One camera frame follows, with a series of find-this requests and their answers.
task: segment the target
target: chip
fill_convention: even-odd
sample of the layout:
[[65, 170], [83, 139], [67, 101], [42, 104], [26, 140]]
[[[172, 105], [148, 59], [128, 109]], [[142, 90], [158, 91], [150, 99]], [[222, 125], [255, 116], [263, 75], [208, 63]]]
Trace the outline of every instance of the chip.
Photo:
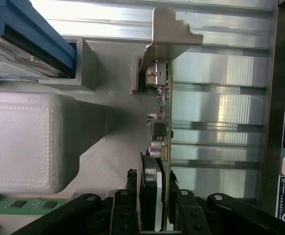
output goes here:
[[43, 208], [53, 209], [56, 206], [57, 202], [48, 201], [44, 204]]
[[18, 200], [13, 202], [10, 207], [21, 208], [27, 201]]

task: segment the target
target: metal bracket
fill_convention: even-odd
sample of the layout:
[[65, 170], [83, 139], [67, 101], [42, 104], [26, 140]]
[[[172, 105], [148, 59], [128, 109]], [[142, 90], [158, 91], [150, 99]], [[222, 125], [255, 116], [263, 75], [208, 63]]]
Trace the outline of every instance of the metal bracket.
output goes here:
[[175, 19], [173, 8], [155, 8], [152, 19], [152, 43], [144, 52], [140, 72], [154, 61], [172, 61], [189, 47], [201, 45], [203, 35], [192, 34], [189, 24]]

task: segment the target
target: white textured plastic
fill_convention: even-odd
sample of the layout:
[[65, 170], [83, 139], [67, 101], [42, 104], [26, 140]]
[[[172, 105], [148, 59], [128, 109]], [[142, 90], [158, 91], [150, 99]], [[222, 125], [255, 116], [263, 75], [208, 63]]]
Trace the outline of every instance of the white textured plastic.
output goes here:
[[78, 101], [0, 92], [0, 193], [56, 193], [77, 175]]

